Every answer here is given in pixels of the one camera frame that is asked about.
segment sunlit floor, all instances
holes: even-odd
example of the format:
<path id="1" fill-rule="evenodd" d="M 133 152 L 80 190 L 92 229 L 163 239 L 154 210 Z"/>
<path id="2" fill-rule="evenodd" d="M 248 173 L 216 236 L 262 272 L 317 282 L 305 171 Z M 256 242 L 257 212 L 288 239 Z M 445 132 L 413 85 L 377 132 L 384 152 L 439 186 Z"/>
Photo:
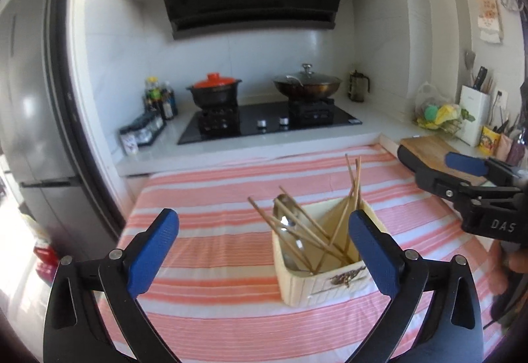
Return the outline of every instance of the sunlit floor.
<path id="1" fill-rule="evenodd" d="M 8 193 L 0 202 L 0 309 L 27 349 L 42 358 L 50 287 L 35 271 L 35 236 Z"/>

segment screw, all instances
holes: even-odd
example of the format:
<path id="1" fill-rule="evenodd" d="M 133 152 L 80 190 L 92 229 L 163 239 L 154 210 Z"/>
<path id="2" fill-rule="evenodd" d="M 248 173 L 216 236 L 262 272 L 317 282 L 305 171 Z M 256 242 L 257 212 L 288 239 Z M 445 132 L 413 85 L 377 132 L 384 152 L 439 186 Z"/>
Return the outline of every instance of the screw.
<path id="1" fill-rule="evenodd" d="M 420 255 L 416 250 L 405 250 L 405 257 L 409 260 L 418 260 Z"/>
<path id="2" fill-rule="evenodd" d="M 123 250 L 121 249 L 115 249 L 115 250 L 112 250 L 110 253 L 108 253 L 108 257 L 111 260 L 120 259 L 122 255 L 123 255 Z"/>
<path id="3" fill-rule="evenodd" d="M 459 265 L 466 265 L 467 264 L 466 258 L 463 255 L 461 255 L 461 254 L 457 254 L 455 256 L 455 262 L 458 263 Z"/>
<path id="4" fill-rule="evenodd" d="M 71 258 L 71 256 L 64 256 L 62 259 L 61 259 L 61 265 L 69 265 L 71 263 L 73 259 Z"/>

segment gas stove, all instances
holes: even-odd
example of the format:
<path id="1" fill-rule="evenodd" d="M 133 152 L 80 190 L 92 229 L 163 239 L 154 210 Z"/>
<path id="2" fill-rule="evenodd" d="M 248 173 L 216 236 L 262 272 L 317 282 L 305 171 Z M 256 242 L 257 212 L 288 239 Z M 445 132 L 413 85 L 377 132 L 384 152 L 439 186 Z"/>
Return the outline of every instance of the gas stove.
<path id="1" fill-rule="evenodd" d="M 223 106 L 195 113 L 178 144 L 361 123 L 335 106 L 330 98 L 315 102 Z"/>

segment striped tablecloth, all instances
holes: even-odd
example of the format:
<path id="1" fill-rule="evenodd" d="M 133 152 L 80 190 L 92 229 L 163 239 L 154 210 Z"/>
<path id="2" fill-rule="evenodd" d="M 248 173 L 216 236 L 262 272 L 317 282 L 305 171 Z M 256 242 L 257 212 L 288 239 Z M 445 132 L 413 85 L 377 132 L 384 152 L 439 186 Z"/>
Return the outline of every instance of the striped tablecloth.
<path id="1" fill-rule="evenodd" d="M 389 302 L 371 282 L 352 299 L 309 309 L 281 300 L 271 231 L 247 203 L 268 210 L 282 185 L 299 202 L 344 197 L 350 188 L 344 155 L 362 157 L 362 196 L 398 244 L 423 257 L 463 254 L 474 273 L 489 321 L 486 251 L 460 229 L 439 198 L 418 189 L 412 174 L 380 145 L 278 158 L 265 163 L 160 173 L 139 196 L 123 231 L 124 248 L 164 207 L 178 212 L 180 233 L 163 267 L 139 302 L 151 323 L 185 362 L 343 362 L 361 343 Z M 418 332 L 431 292 L 424 294 L 396 354 Z M 106 304 L 101 312 L 116 347 L 130 354 Z M 485 353 L 500 339 L 484 332 Z"/>

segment gray refrigerator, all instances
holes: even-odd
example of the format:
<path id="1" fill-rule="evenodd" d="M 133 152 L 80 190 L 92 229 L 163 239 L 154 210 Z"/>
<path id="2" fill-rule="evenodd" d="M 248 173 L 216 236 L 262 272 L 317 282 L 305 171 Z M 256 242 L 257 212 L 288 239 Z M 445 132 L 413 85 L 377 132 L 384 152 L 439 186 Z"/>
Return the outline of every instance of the gray refrigerator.
<path id="1" fill-rule="evenodd" d="M 60 255 L 100 258 L 123 218 L 77 120 L 67 0 L 10 0 L 0 14 L 0 144 L 31 216 Z"/>

